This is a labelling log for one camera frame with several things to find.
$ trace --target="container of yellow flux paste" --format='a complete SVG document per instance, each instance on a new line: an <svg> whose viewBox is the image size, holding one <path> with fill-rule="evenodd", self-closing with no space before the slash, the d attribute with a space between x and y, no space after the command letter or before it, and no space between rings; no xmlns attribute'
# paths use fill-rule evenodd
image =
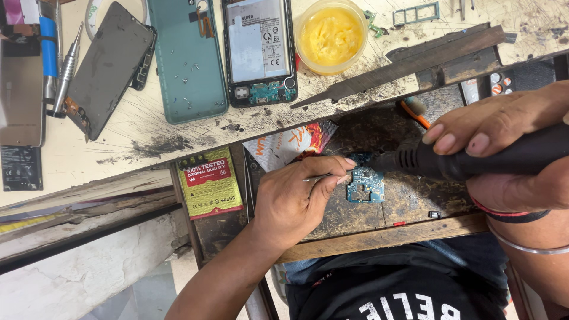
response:
<svg viewBox="0 0 569 320"><path fill-rule="evenodd" d="M332 76L360 57L368 36L362 10L350 0L320 0L296 21L295 44L312 71Z"/></svg>

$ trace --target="blue handle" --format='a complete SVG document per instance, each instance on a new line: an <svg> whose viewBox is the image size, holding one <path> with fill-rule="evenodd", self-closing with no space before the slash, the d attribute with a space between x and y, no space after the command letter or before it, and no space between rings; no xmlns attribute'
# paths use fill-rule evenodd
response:
<svg viewBox="0 0 569 320"><path fill-rule="evenodd" d="M39 27L43 36L55 37L55 22L46 17L39 17ZM57 77L57 54L55 42L42 40L43 75Z"/></svg>

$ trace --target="hand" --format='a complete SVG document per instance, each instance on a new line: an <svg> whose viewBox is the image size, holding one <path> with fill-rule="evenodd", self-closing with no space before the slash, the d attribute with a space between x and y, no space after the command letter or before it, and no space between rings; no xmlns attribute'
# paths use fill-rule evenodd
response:
<svg viewBox="0 0 569 320"><path fill-rule="evenodd" d="M438 154L453 154L466 147L473 157L487 157L525 133L561 121L569 125L569 80L453 110L431 125L423 142L436 142ZM483 174L468 180L467 187L476 200L494 211L569 209L569 157L553 162L537 176Z"/></svg>
<svg viewBox="0 0 569 320"><path fill-rule="evenodd" d="M255 234L283 251L297 244L320 224L330 193L354 167L353 160L339 156L308 157L264 175L252 221ZM328 173L334 176L303 181Z"/></svg>

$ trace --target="silver bangle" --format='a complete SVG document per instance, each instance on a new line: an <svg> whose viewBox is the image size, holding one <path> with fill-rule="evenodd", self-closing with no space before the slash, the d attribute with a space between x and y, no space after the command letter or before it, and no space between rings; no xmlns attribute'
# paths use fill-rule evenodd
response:
<svg viewBox="0 0 569 320"><path fill-rule="evenodd" d="M498 231L496 231L496 229L494 229L494 226L492 226L492 224L488 220L488 217L486 217L486 222L488 224L488 228L496 236L496 238L498 238L503 243L509 245L510 247L516 248L518 250L521 250L524 252L529 252L529 253L537 253L538 255L560 255L561 253L569 252L569 245L566 245L565 247L560 247L560 248L537 249L537 248L524 247L523 245L515 244L515 243L511 242L510 240L504 238L503 235L500 235L498 233Z"/></svg>

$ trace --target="green phone back cover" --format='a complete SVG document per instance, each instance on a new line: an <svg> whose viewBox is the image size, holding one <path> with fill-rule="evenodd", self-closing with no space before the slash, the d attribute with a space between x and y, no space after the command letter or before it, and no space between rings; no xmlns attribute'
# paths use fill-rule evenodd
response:
<svg viewBox="0 0 569 320"><path fill-rule="evenodd" d="M155 55L164 115L171 124L218 116L228 108L219 35L212 3L207 1L208 7L200 12L199 20L199 0L193 5L181 0L148 1L151 23L158 30ZM209 18L214 36L207 37L210 34L204 17ZM204 36L199 23L207 30Z"/></svg>

